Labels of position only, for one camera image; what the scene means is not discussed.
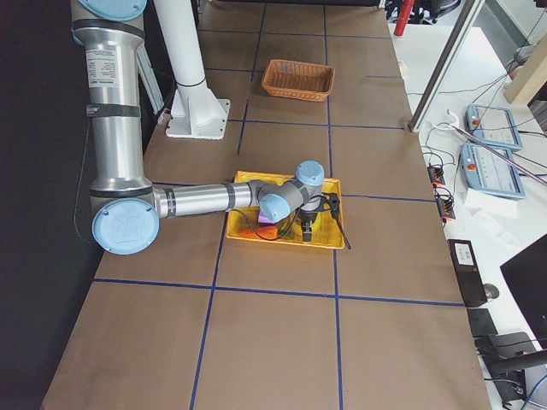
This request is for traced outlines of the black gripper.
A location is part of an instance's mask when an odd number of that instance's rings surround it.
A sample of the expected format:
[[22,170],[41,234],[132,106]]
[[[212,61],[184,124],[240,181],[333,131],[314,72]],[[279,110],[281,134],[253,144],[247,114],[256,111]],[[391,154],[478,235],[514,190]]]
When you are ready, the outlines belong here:
[[299,210],[303,242],[311,242],[313,238],[313,223],[321,211],[321,196],[314,196]]

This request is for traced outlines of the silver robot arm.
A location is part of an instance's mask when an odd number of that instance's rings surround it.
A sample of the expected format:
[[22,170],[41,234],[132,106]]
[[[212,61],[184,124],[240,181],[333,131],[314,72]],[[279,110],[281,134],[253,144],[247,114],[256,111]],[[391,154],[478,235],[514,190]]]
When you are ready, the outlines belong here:
[[[85,48],[97,176],[91,184],[91,231],[108,252],[131,255],[150,246],[163,218],[256,207],[269,222],[312,226],[326,205],[323,166],[304,161],[283,184],[243,183],[156,189],[144,175],[138,57],[144,51],[143,1],[74,1],[74,39]],[[174,71],[177,138],[220,139],[230,103],[209,89],[193,9],[158,1],[157,19]]]

